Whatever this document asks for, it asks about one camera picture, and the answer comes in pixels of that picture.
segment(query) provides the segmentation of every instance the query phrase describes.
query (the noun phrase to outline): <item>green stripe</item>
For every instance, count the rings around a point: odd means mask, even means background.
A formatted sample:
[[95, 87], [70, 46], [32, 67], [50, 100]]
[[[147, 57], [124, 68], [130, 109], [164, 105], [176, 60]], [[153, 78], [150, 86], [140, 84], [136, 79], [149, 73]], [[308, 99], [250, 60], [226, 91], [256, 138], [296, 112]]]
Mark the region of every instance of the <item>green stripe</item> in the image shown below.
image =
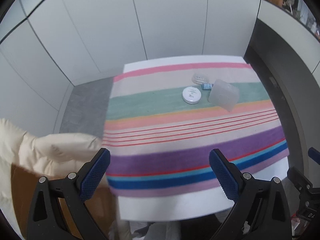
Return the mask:
[[[238, 103], [270, 99], [261, 82], [232, 84], [240, 90]], [[107, 120], [172, 113], [214, 106], [208, 101], [210, 90], [202, 90], [200, 86], [195, 87], [199, 88], [202, 94], [200, 101], [195, 105], [189, 105], [183, 101], [182, 91], [185, 87], [111, 98], [108, 105]]]

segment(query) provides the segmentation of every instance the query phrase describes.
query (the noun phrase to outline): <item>round white lid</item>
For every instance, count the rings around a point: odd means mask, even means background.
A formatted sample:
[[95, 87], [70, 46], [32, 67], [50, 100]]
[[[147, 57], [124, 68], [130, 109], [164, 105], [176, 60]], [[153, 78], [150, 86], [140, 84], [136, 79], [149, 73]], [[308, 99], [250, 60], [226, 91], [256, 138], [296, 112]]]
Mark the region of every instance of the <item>round white lid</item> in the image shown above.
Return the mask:
[[186, 87], [182, 92], [182, 98], [188, 104], [196, 104], [201, 98], [201, 92], [195, 87]]

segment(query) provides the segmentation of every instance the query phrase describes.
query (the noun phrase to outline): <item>metal screw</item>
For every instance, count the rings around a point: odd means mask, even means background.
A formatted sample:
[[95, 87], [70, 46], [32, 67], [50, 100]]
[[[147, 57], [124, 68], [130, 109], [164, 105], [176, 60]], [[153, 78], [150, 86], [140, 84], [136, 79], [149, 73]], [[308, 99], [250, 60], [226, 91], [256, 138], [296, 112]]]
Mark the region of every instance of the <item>metal screw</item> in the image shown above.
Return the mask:
[[40, 183], [44, 183], [44, 182], [45, 182], [45, 177], [41, 177], [41, 178], [39, 179], [39, 182], [40, 182]]
[[244, 177], [245, 179], [251, 179], [251, 174], [245, 172], [245, 173], [243, 174], [243, 177]]
[[71, 172], [68, 174], [69, 179], [74, 179], [76, 176], [77, 176], [77, 174], [75, 172]]
[[274, 178], [273, 178], [273, 181], [274, 181], [275, 183], [280, 183], [280, 182], [281, 182], [281, 180], [280, 180], [278, 177], [274, 177]]

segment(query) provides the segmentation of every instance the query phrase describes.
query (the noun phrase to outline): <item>table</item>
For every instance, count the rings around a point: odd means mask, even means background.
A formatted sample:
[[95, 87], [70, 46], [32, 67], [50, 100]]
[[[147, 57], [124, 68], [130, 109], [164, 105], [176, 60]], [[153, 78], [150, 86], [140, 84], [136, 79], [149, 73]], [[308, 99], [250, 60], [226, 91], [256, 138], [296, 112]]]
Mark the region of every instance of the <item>table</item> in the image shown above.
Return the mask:
[[[231, 112], [207, 105], [209, 91], [201, 91], [202, 101], [196, 105], [182, 101], [181, 89], [194, 85], [192, 73], [199, 71], [211, 82], [220, 78], [238, 86], [240, 94], [243, 91]], [[230, 142], [233, 151], [228, 153]], [[226, 198], [207, 163], [188, 169], [198, 157], [188, 150], [199, 151], [200, 163], [206, 161], [212, 144], [257, 179], [286, 177], [289, 152], [280, 121], [259, 78], [242, 57], [153, 59], [127, 64], [123, 74], [114, 78], [103, 147], [111, 152], [107, 177], [118, 196], [121, 219], [183, 220], [232, 207], [233, 201]]]

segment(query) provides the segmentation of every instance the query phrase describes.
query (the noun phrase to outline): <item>cluttered shelf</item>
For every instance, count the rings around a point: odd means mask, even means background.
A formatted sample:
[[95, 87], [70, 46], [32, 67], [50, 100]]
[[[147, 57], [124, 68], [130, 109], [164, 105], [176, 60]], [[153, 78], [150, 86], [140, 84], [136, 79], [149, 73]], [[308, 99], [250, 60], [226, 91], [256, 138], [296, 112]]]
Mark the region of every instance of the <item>cluttered shelf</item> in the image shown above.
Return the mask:
[[303, 0], [266, 0], [292, 16], [320, 42], [320, 26]]

